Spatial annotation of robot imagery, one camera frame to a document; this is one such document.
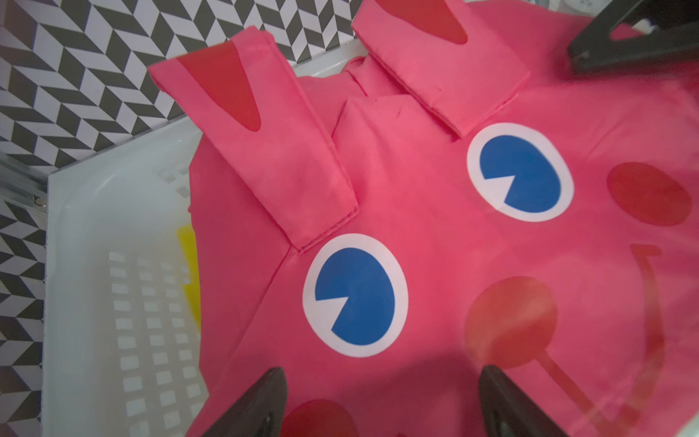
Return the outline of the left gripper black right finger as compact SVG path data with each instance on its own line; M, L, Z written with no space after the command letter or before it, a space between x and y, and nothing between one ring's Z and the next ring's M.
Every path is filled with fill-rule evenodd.
M484 428L489 437L567 437L499 367L486 365L478 382Z

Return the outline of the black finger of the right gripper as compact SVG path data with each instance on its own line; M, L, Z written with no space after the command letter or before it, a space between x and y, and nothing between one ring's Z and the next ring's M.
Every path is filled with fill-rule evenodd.
M576 74L626 73L697 62L698 3L613 1L567 52Z

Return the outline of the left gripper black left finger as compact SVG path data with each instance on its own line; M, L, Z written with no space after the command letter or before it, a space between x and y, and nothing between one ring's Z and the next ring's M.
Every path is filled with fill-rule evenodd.
M280 437L288 396L289 386L283 369L270 368L204 436Z

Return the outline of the yellow raincoat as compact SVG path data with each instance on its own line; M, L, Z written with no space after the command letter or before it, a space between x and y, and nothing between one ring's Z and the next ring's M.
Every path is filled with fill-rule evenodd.
M190 313L198 331L201 331L201 289L200 270L198 269L198 252L194 229L191 224L177 230L178 242L187 264L189 283L183 286L183 291Z

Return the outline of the white plastic perforated basket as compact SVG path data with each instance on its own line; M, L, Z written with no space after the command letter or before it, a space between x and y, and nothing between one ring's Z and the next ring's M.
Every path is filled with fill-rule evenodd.
M290 67L258 32L156 65L186 114L51 178L47 436L183 436L270 367L289 409L358 400L357 362L309 327L322 242L358 211L332 138L362 89L344 47ZM197 243L201 331L177 230Z

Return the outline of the pink cartoon raincoat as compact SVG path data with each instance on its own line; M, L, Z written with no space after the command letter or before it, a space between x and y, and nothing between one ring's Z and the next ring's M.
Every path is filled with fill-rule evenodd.
M571 436L698 416L698 69L576 78L580 16L366 1L300 78L251 27L149 69L189 168L204 435L264 371L285 435L481 436L502 369Z

